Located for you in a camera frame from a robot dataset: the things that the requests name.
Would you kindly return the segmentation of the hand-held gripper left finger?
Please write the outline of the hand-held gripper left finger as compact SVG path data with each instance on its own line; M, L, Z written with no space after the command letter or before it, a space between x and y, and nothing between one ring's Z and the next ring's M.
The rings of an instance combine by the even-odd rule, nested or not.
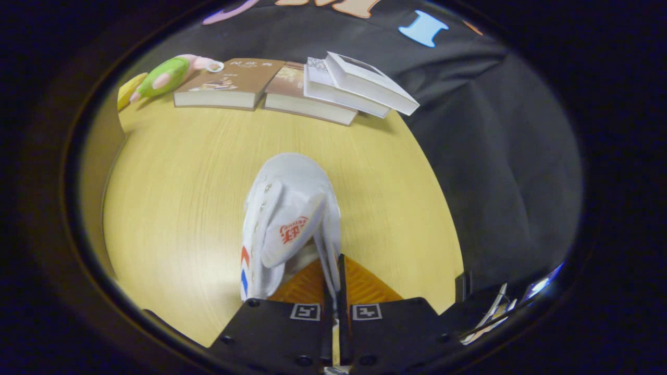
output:
M321 374L333 362L333 330L334 298L317 259L273 296L243 302L208 353L240 373Z

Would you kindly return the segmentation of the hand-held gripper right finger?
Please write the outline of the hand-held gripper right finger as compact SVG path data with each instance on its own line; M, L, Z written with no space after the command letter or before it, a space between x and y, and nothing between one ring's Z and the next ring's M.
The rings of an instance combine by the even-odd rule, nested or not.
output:
M425 374L462 351L426 299L403 299L347 256L338 267L340 363L350 374Z

